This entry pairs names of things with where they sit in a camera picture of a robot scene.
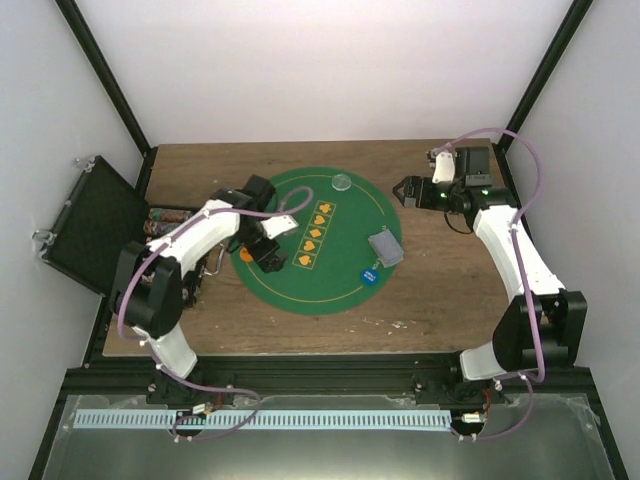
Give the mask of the orange big blind button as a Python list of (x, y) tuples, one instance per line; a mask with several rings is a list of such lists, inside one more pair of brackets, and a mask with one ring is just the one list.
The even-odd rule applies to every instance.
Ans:
[(248, 249), (246, 247), (242, 247), (239, 253), (239, 257), (241, 260), (243, 260), (246, 263), (252, 262), (253, 261), (253, 257), (251, 256), (251, 254), (249, 253)]

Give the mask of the deck of grey cards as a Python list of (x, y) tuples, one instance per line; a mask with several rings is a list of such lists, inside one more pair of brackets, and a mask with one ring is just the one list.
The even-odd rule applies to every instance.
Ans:
[(388, 229), (369, 236), (368, 242), (385, 268), (393, 267), (404, 259), (404, 250), (401, 244)]

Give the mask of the clear acrylic dealer button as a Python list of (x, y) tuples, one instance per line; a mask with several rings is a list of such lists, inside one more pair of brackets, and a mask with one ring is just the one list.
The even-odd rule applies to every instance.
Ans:
[(336, 174), (331, 179), (331, 186), (338, 192), (347, 191), (352, 186), (351, 177), (344, 173)]

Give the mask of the blue small blind button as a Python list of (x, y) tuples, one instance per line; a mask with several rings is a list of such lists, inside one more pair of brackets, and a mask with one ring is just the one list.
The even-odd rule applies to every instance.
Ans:
[(380, 274), (375, 268), (366, 268), (361, 271), (360, 278), (364, 285), (373, 286), (380, 281)]

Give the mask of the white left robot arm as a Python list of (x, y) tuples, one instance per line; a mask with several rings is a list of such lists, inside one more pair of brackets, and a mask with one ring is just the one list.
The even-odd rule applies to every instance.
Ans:
[(170, 393), (181, 403), (196, 402), (204, 392), (203, 377), (194, 372), (198, 358), (180, 326), (184, 279), (216, 246), (226, 243), (247, 250), (264, 273), (281, 270), (287, 254), (278, 238), (295, 230), (294, 215), (313, 199), (308, 186), (289, 191), (272, 212), (276, 194), (267, 179), (253, 175), (241, 189), (219, 189), (189, 219), (146, 244), (131, 242), (118, 259), (110, 309), (133, 338), (151, 348), (157, 367), (172, 376)]

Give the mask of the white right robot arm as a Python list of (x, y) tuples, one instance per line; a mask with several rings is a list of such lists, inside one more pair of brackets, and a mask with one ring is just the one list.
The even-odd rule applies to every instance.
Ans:
[(472, 399), (480, 381), (503, 380), (519, 372), (543, 382), (546, 372), (574, 366), (587, 301), (553, 274), (523, 229), (515, 197), (494, 185), (486, 147), (434, 149), (430, 176), (407, 176), (393, 193), (405, 207), (464, 217), (483, 243), (509, 300), (489, 342), (463, 351), (460, 368), (444, 378), (447, 396)]

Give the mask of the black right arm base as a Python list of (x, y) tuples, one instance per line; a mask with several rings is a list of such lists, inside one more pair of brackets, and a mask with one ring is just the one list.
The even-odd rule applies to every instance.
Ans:
[(482, 404), (493, 388), (489, 380), (465, 380), (456, 362), (416, 361), (412, 382), (418, 403), (439, 405)]

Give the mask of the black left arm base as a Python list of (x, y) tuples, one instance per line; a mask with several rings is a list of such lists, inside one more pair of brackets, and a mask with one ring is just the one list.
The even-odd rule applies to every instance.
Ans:
[(201, 403), (230, 405), (233, 393), (212, 393), (188, 387), (163, 372), (157, 372), (149, 387), (154, 387), (146, 396), (148, 404), (164, 404), (171, 408), (187, 408)]

